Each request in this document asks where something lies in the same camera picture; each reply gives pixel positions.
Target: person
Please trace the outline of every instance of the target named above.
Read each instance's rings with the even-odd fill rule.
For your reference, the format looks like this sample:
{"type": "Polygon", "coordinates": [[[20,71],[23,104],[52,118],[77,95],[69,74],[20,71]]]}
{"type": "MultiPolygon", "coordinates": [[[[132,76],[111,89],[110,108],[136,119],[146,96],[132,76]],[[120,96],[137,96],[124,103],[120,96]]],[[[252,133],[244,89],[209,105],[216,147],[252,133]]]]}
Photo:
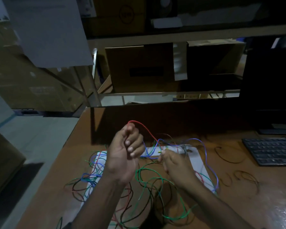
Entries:
{"type": "MultiPolygon", "coordinates": [[[[128,123],[114,136],[107,152],[102,177],[72,223],[64,229],[107,229],[126,185],[133,179],[138,159],[145,151],[143,136],[128,123]]],[[[158,158],[175,185],[193,198],[212,229],[253,229],[232,208],[221,201],[196,177],[184,158],[163,150],[158,158]]]]}

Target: wooden desk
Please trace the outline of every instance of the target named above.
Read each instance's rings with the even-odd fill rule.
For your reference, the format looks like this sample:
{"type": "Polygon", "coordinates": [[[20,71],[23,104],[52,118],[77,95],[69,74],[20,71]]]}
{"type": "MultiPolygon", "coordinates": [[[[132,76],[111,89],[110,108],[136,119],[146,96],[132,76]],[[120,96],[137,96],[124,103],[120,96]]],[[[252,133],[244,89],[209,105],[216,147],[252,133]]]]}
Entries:
{"type": "MultiPolygon", "coordinates": [[[[103,150],[115,134],[129,120],[144,123],[153,133],[168,133],[176,142],[196,137],[205,142],[208,164],[230,187],[221,185],[219,197],[255,228],[286,228],[286,167],[259,167],[241,143],[241,138],[257,138],[240,116],[237,99],[199,100],[187,103],[129,105],[108,108],[86,108],[72,134],[53,163],[48,175],[18,223],[18,229],[55,228],[61,216],[63,225],[71,221],[80,208],[70,189],[63,186],[89,171],[85,159],[93,150],[103,150]],[[230,161],[225,162],[215,153],[230,161]],[[254,175],[259,181],[259,193],[249,181],[238,181],[235,170],[254,175]]],[[[145,141],[150,136],[140,128],[145,141]]],[[[204,151],[199,149],[204,160],[204,151]]],[[[213,182],[215,177],[208,170],[213,182]]],[[[165,228],[175,226],[167,224],[165,228]]],[[[186,228],[208,228],[195,218],[186,228]]]]}

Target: computer monitor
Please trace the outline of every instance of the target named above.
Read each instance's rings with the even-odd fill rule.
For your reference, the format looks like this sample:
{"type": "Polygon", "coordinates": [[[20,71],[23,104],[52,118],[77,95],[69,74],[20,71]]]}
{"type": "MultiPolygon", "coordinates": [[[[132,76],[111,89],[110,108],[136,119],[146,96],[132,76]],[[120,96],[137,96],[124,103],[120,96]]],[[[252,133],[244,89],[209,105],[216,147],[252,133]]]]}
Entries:
{"type": "Polygon", "coordinates": [[[240,99],[260,133],[286,134],[286,48],[248,51],[240,99]]]}

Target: forearm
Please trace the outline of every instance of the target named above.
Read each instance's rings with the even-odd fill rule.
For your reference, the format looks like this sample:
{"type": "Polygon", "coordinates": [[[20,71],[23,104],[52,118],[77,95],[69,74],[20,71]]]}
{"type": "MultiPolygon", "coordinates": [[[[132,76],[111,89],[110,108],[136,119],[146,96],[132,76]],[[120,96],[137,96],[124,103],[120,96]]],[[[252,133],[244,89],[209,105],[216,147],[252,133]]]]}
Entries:
{"type": "Polygon", "coordinates": [[[124,185],[103,176],[72,223],[72,229],[107,229],[124,185]]]}
{"type": "Polygon", "coordinates": [[[193,182],[187,192],[198,203],[212,229],[253,229],[229,205],[201,183],[193,182]]]}

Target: black keyboard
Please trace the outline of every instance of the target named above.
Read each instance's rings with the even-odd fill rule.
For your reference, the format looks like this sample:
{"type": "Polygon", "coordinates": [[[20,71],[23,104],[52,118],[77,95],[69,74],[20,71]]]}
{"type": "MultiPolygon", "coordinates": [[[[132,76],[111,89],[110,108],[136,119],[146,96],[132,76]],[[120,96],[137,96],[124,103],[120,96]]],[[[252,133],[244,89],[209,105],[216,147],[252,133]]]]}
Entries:
{"type": "Polygon", "coordinates": [[[242,142],[259,165],[286,165],[286,138],[242,139],[242,142]]]}

